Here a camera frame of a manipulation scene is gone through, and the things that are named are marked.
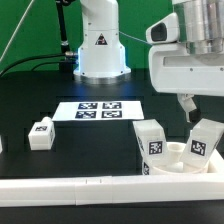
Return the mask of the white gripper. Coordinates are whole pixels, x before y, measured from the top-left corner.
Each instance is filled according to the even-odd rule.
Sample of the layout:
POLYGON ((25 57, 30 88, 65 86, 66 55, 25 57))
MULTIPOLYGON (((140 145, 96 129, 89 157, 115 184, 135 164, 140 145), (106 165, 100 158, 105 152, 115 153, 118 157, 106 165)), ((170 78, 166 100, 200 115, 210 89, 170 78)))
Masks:
POLYGON ((190 55, 181 44, 154 45, 149 69, 157 92, 180 93, 177 99, 188 122, 197 118, 192 94, 224 96, 224 52, 190 55))

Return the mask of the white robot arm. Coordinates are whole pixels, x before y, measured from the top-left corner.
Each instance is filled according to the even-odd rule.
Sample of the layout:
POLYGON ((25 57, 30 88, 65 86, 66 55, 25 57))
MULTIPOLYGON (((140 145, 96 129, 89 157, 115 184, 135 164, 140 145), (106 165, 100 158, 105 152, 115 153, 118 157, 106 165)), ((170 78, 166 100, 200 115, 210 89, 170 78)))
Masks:
MULTIPOLYGON (((151 84, 175 93, 188 120, 195 95, 224 96, 224 0, 171 0, 173 12, 146 30, 151 84)), ((74 75, 111 83, 130 72, 116 0, 80 0, 84 40, 74 75)))

